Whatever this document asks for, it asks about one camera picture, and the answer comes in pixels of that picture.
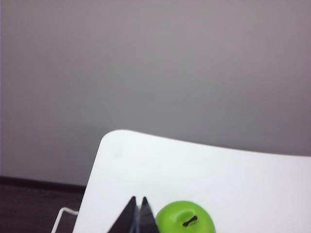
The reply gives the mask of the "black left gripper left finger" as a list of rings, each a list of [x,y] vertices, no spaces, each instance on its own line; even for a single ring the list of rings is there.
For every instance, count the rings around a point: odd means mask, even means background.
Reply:
[[[136,216],[136,197],[132,196],[108,233],[129,233],[134,226]]]

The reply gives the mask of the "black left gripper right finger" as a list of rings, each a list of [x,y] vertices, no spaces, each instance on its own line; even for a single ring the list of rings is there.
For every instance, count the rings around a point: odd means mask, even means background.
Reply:
[[[159,233],[155,217],[146,197],[143,197],[138,214],[139,233]]]

